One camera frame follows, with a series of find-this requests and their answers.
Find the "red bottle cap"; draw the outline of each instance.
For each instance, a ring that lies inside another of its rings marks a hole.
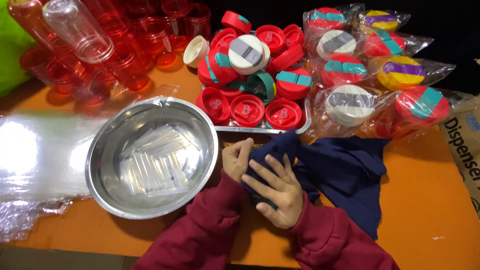
[[[320,75],[327,87],[353,85],[365,78],[367,70],[352,56],[336,55],[325,64]]]
[[[405,41],[394,32],[378,30],[363,43],[363,52],[368,56],[395,56],[405,50]]]
[[[226,28],[220,31],[210,43],[210,49],[215,49],[219,46],[229,47],[232,40],[238,38],[237,33],[232,28]]]
[[[340,30],[346,23],[343,14],[334,8],[319,8],[309,14],[308,25],[312,31],[316,28]]]
[[[217,47],[208,53],[208,64],[214,76],[223,84],[227,84],[238,77],[228,58],[227,47]]]
[[[310,92],[312,77],[307,70],[300,67],[289,67],[276,76],[276,90],[284,98],[297,100]]]
[[[220,89],[220,92],[227,97],[229,102],[245,94],[245,91],[247,91],[247,82],[241,77],[238,77]]]
[[[215,77],[215,74],[209,69],[207,57],[203,58],[200,63],[198,63],[197,76],[198,80],[200,80],[205,86],[222,87],[225,85],[225,83],[220,82]]]
[[[426,127],[444,120],[450,113],[448,100],[427,86],[402,91],[396,98],[395,108],[404,120]]]
[[[298,62],[303,57],[303,49],[297,44],[283,52],[279,57],[272,59],[267,69],[271,71],[282,71]]]
[[[227,28],[233,28],[239,36],[250,34],[252,30],[252,24],[245,19],[245,17],[231,11],[225,12],[222,18],[222,24]]]
[[[230,116],[227,98],[214,87],[207,87],[200,92],[195,105],[203,110],[214,124],[225,121]]]
[[[300,106],[292,100],[279,98],[268,104],[265,118],[267,125],[273,129],[292,130],[301,119]]]
[[[242,127],[256,127],[265,115],[264,103],[254,95],[235,98],[230,108],[232,119]]]
[[[255,31],[255,36],[265,43],[271,53],[279,51],[285,42],[285,34],[282,29],[274,25],[263,25]]]
[[[285,47],[290,48],[297,44],[303,46],[305,36],[298,25],[289,25],[283,29],[285,34]]]

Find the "orange tablecloth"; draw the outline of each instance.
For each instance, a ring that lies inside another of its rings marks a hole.
[[[200,82],[185,66],[174,73],[154,70],[151,77],[156,86],[180,85],[176,97],[190,102],[200,92]],[[48,89],[29,81],[0,98],[0,110],[74,108],[73,102],[53,106],[47,97]],[[247,136],[221,133],[220,139],[234,142]],[[480,269],[480,222],[438,128],[410,143],[390,143],[384,161],[388,175],[382,179],[383,217],[377,243],[392,254],[402,269]],[[218,162],[208,186],[218,182],[220,166]],[[324,196],[321,199],[331,205]],[[141,256],[178,212],[132,221],[108,214],[92,199],[75,202],[63,216],[42,218],[27,240],[10,244]],[[290,254],[287,233],[273,227],[248,203],[244,205],[231,260],[248,265],[298,266]]]

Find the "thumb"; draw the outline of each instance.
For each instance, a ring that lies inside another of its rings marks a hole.
[[[280,213],[275,211],[270,205],[268,205],[264,202],[261,202],[261,203],[258,203],[255,208],[257,208],[257,210],[264,217],[266,217],[268,220],[270,220],[271,223],[273,223],[273,225],[275,225],[275,227],[280,226],[282,216],[280,215]]]

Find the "maroon sweatshirt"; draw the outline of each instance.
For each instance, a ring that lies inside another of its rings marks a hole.
[[[222,170],[220,184],[197,194],[187,214],[166,229],[132,269],[223,269],[246,197],[247,191]],[[290,229],[297,238],[295,258],[302,269],[399,269],[343,209],[316,207],[305,192],[303,201],[300,219]]]

